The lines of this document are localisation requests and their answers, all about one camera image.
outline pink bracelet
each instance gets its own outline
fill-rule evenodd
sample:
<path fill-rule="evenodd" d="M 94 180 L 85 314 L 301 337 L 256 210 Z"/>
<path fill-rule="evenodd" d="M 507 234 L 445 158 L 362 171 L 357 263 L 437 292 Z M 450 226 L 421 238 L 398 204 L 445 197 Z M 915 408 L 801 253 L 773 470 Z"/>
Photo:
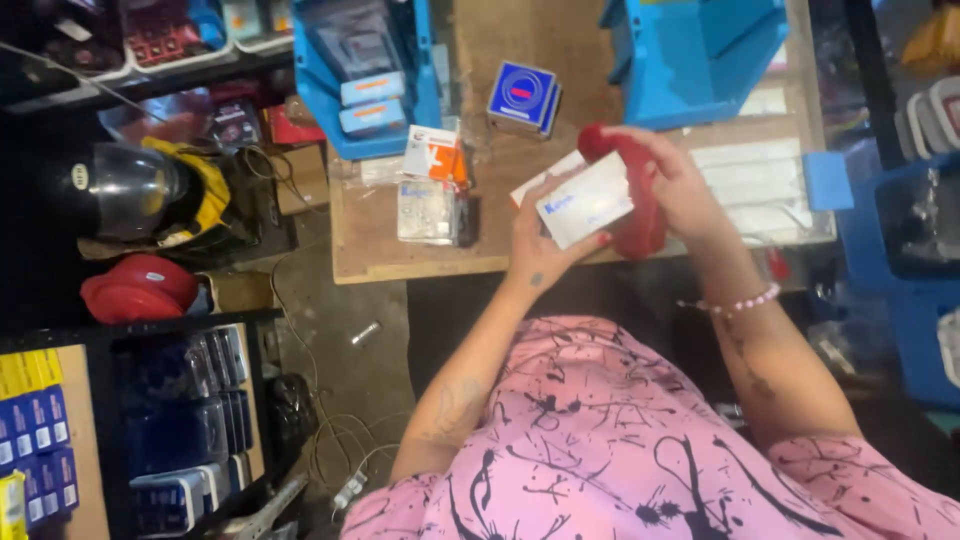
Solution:
<path fill-rule="evenodd" d="M 701 311 L 706 311 L 707 313 L 712 313 L 714 315 L 723 315 L 726 318 L 733 317 L 736 313 L 743 311 L 744 309 L 750 309 L 751 307 L 757 307 L 767 302 L 772 301 L 777 298 L 777 295 L 780 294 L 780 285 L 778 283 L 770 283 L 770 288 L 767 289 L 763 294 L 751 298 L 750 300 L 745 300 L 743 302 L 737 302 L 736 304 L 730 307 L 714 306 L 713 304 L 708 304 L 707 302 L 701 300 L 695 304 L 689 302 L 677 301 L 677 306 L 680 307 L 696 307 Z"/>

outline orange and white package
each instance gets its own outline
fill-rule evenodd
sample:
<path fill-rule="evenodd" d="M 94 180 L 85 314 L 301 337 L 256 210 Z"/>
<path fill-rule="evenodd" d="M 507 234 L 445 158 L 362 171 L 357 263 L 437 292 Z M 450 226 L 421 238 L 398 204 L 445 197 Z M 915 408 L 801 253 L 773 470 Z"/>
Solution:
<path fill-rule="evenodd" d="M 410 126 L 401 172 L 466 186 L 467 168 L 459 137 L 447 130 Z"/>

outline hand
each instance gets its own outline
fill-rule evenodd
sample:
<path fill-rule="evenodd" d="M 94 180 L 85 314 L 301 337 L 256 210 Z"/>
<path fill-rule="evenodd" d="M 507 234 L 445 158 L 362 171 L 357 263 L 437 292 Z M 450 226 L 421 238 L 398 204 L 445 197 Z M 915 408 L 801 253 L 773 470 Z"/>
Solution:
<path fill-rule="evenodd" d="M 671 233 L 691 249 L 692 244 L 712 240 L 718 234 L 734 232 L 727 213 L 710 191 L 704 176 L 683 150 L 662 135 L 626 126 L 603 128 L 602 135 L 626 135 L 646 146 L 656 162 L 649 163 L 654 175 L 653 194 L 663 208 Z"/>
<path fill-rule="evenodd" d="M 552 238 L 540 234 L 543 224 L 537 214 L 537 201 L 566 180 L 567 176 L 549 178 L 543 184 L 527 191 L 523 204 L 520 205 L 520 213 L 514 220 L 510 269 L 507 270 L 503 287 L 510 289 L 511 296 L 530 304 L 553 286 L 575 262 L 613 240 L 612 234 L 599 231 L 566 250 L 561 250 Z"/>

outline pink shirt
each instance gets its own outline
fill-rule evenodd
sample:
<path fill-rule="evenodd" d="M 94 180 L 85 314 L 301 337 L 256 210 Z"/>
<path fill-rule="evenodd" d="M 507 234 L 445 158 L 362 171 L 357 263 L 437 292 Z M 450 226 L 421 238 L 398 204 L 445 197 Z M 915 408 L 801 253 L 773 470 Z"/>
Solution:
<path fill-rule="evenodd" d="M 344 538 L 960 539 L 960 504 L 863 439 L 764 457 L 614 323 L 524 322 L 449 470 L 376 490 Z"/>

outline person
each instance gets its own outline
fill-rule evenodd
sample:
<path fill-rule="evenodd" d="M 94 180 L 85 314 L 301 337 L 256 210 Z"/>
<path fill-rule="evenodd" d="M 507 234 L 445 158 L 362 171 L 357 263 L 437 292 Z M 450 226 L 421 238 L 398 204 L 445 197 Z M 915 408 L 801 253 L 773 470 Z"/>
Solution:
<path fill-rule="evenodd" d="M 524 321 L 577 260 L 541 235 L 523 200 L 510 268 L 430 382 L 391 485 L 348 512 L 343 538 L 467 540 L 960 538 L 960 504 L 898 471 L 764 282 L 692 160 L 666 138 L 605 128 L 648 147 L 654 196 L 698 272 L 756 445 L 677 368 L 612 321 Z"/>

